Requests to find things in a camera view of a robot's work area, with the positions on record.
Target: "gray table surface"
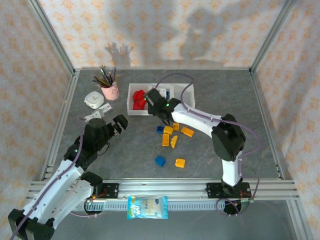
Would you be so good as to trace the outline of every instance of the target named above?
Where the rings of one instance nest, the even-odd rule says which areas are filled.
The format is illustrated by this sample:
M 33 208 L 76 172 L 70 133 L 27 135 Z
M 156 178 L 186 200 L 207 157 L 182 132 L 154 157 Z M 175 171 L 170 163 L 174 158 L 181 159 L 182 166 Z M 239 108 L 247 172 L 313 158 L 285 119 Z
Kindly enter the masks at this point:
M 128 127 L 121 135 L 110 140 L 109 150 L 99 156 L 88 170 L 104 179 L 110 178 L 212 178 L 221 179 L 222 162 L 214 152 L 212 140 L 202 132 L 195 131 L 193 137 L 177 133 L 175 149 L 162 146 L 162 135 L 157 126 L 163 125 L 156 116 L 127 116 L 127 95 L 129 83 L 156 83 L 160 76 L 183 72 L 195 77 L 195 107 L 207 113 L 232 114 L 242 124 L 250 126 L 260 137 L 261 149 L 245 157 L 242 173 L 245 177 L 277 178 L 278 173 L 271 152 L 266 129 L 257 103 L 249 72 L 246 70 L 118 70 L 120 97 L 109 102 L 112 110 L 104 120 L 109 123 L 115 116 L 123 114 Z M 81 70 L 66 125 L 59 146 L 55 167 L 60 164 L 68 147 L 79 136 L 76 117 L 92 113 L 84 98 L 92 91 L 102 93 L 92 75 L 99 70 Z M 188 83 L 187 78 L 172 76 L 167 83 Z M 247 131 L 244 151 L 257 146 L 257 141 Z M 166 159 L 163 167 L 155 164 L 155 158 Z M 184 168 L 175 166 L 176 158 L 186 160 Z
M 169 211 L 168 220 L 68 215 L 52 240 L 296 240 L 286 201 L 255 201 L 237 217 L 215 211 Z

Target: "robotic arm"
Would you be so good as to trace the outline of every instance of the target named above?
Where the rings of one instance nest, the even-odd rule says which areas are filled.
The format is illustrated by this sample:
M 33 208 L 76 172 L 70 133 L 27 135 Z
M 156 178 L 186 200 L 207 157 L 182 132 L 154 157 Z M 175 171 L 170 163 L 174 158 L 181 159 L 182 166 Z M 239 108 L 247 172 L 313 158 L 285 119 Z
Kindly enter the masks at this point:
M 166 125 L 170 125 L 170 121 L 185 124 L 212 138 L 214 151 L 222 160 L 223 190 L 227 195 L 234 193 L 237 184 L 242 182 L 239 156 L 246 137 L 239 126 L 210 119 L 232 122 L 236 122 L 236 119 L 230 114 L 212 115 L 190 106 L 186 109 L 180 100 L 171 98 L 167 101 L 155 88 L 148 91 L 144 98 L 148 102 L 149 113 L 157 115 Z
M 70 146 L 59 168 L 48 183 L 22 210 L 14 209 L 8 216 L 12 232 L 22 240 L 49 240 L 59 223 L 82 201 L 99 196 L 103 191 L 103 179 L 92 172 L 84 171 L 97 159 L 98 152 L 109 140 L 121 134 L 128 126 L 123 115 L 116 116 L 115 124 L 106 124 L 103 119 L 93 118 L 85 126 L 82 148 L 80 137 Z M 72 188 L 68 188 L 80 177 Z

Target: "white compartment box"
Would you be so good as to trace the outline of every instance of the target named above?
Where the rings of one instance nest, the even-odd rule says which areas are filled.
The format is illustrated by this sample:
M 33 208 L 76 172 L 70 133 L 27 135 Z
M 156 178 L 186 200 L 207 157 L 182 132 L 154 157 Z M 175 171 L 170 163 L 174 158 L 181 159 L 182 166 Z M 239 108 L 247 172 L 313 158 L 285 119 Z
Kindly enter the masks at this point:
M 129 84 L 129 90 L 128 90 L 128 97 L 126 100 L 126 109 L 128 116 L 151 116 L 148 114 L 148 103 L 145 104 L 144 109 L 145 110 L 133 110 L 134 108 L 134 100 L 133 95 L 136 91 L 143 90 L 145 92 L 148 92 L 152 88 L 154 88 L 157 84 L 156 83 L 130 83 Z M 181 100 L 181 92 L 183 89 L 188 86 L 188 83 L 160 83 L 157 87 L 157 90 L 165 89 L 166 92 L 169 92 L 169 98 L 176 98 Z M 194 86 L 191 85 L 187 88 L 187 90 L 183 94 L 183 100 L 184 102 L 191 106 L 195 107 L 195 90 Z

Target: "yellow toy brick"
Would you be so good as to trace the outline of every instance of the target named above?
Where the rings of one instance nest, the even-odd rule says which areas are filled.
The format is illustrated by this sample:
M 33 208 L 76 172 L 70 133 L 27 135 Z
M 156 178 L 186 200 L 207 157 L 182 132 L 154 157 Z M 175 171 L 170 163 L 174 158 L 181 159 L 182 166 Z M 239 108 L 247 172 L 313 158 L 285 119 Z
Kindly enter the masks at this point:
M 170 141 L 170 135 L 169 134 L 163 134 L 162 135 L 162 146 L 169 147 L 169 141 Z
M 179 123 L 173 123 L 173 131 L 179 131 Z
M 175 160 L 175 166 L 178 167 L 178 168 L 184 168 L 185 167 L 185 163 L 186 163 L 186 160 L 184 160 L 182 158 L 177 158 Z
M 189 137 L 192 137 L 192 135 L 194 134 L 195 131 L 192 131 L 191 129 L 187 128 L 187 127 L 183 127 L 181 129 L 181 132 Z
M 170 126 L 165 126 L 164 127 L 164 130 L 163 130 L 163 133 L 164 134 L 172 134 L 174 132 L 173 128 L 170 127 Z
M 171 139 L 171 147 L 172 147 L 173 149 L 174 149 L 175 146 L 176 146 L 177 140 L 178 140 L 178 136 L 174 136 L 174 137 Z

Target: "snack bag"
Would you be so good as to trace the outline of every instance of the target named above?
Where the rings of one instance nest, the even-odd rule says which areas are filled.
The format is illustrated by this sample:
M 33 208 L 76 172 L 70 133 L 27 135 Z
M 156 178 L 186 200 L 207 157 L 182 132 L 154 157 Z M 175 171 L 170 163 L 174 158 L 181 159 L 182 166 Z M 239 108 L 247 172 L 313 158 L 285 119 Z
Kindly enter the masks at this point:
M 168 219 L 168 198 L 129 196 L 126 216 L 127 219 Z

